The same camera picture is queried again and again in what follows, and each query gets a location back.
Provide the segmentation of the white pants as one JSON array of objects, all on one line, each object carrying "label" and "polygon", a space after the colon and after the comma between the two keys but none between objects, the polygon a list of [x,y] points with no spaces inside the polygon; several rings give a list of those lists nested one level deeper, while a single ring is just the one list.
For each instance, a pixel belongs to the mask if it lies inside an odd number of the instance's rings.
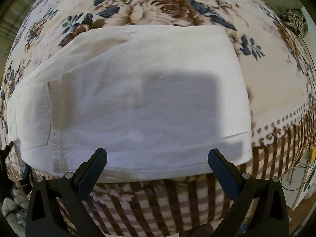
[{"label": "white pants", "polygon": [[217,148],[251,159],[251,116],[235,49],[220,26],[137,25],[77,36],[7,100],[18,155],[54,176],[107,151],[102,182],[196,176]]}]

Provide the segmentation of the olive knitted fringed cloth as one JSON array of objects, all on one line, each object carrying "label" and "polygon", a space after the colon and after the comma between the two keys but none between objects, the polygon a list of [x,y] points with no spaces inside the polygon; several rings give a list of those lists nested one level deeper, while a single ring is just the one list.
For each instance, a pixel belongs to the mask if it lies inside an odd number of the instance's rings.
[{"label": "olive knitted fringed cloth", "polygon": [[297,37],[304,38],[308,33],[308,24],[302,12],[300,0],[263,0],[278,15],[281,21]]}]

